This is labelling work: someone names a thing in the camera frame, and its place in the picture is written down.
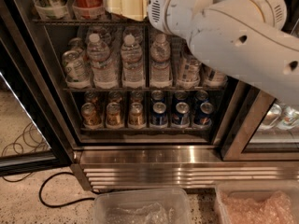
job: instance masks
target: white bottle cap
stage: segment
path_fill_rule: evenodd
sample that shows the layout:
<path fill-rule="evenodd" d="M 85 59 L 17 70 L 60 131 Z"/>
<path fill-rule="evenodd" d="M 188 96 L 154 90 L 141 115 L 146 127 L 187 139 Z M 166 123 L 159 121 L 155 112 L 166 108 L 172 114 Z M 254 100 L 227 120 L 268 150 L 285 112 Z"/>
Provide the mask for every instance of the white bottle cap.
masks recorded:
<path fill-rule="evenodd" d="M 99 34 L 90 34 L 90 41 L 93 43 L 99 42 L 100 41 Z"/>
<path fill-rule="evenodd" d="M 129 34 L 129 35 L 124 37 L 123 41 L 126 45 L 131 46 L 135 43 L 135 38 L 134 38 L 133 35 Z"/>
<path fill-rule="evenodd" d="M 158 43 L 164 43 L 166 41 L 166 35 L 165 34 L 157 34 L 156 41 Z"/>

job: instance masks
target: screw hole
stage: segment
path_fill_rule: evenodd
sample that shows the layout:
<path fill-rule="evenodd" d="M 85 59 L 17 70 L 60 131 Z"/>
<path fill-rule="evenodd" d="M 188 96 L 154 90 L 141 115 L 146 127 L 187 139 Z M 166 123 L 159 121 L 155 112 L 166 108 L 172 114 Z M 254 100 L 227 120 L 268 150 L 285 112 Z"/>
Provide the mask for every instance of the screw hole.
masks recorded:
<path fill-rule="evenodd" d="M 239 47 L 239 46 L 245 44 L 246 41 L 247 41 L 247 36 L 246 36 L 246 35 L 242 35 L 242 36 L 240 36 L 240 37 L 235 41 L 235 45 L 236 45 L 237 47 Z"/>
<path fill-rule="evenodd" d="M 291 72 L 293 72 L 298 66 L 298 62 L 297 61 L 293 61 L 291 63 L 288 63 L 284 69 L 283 69 L 283 74 L 284 75 L 288 75 L 290 74 Z"/>

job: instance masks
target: floor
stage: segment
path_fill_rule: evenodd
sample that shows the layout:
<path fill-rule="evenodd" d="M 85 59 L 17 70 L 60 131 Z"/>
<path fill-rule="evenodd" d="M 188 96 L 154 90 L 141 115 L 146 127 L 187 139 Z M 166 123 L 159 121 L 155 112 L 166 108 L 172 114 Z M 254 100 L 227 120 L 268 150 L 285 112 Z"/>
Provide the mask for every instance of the floor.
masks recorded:
<path fill-rule="evenodd" d="M 47 148 L 47 143 L 14 95 L 0 83 L 1 156 L 42 151 Z M 0 223 L 93 223 L 93 201 L 88 200 L 61 208 L 48 208 L 39 201 L 38 192 L 45 180 L 60 172 L 71 171 L 66 167 L 0 178 Z M 72 175 L 55 176 L 46 184 L 42 194 L 43 200 L 51 205 L 96 196 L 92 192 L 84 191 Z M 188 195 L 188 198 L 191 224 L 218 223 L 213 211 L 214 190 L 200 189 L 198 193 Z"/>

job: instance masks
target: white robotic arm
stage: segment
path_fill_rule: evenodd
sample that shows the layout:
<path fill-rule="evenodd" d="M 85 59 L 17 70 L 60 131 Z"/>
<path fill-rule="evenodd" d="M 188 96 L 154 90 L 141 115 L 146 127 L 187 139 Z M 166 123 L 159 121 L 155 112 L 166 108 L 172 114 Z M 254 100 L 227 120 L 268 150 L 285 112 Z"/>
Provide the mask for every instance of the white robotic arm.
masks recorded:
<path fill-rule="evenodd" d="M 202 63 L 299 109 L 299 40 L 283 0 L 149 0 L 149 21 Z"/>

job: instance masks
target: ventilation grille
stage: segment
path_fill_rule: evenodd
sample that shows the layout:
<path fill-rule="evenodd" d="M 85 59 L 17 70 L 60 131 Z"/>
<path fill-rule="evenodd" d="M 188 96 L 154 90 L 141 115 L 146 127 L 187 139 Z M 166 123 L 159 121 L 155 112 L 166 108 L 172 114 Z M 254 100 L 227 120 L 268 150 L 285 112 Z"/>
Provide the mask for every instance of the ventilation grille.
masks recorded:
<path fill-rule="evenodd" d="M 277 5 L 274 8 L 274 13 L 275 13 L 275 21 L 276 21 L 276 23 L 278 23 L 278 22 L 280 22 L 280 21 L 283 20 L 283 12 L 282 12 L 282 9 L 281 9 L 280 5 Z"/>
<path fill-rule="evenodd" d="M 151 16 L 155 22 L 160 20 L 160 4 L 158 1 L 155 1 L 151 6 Z"/>

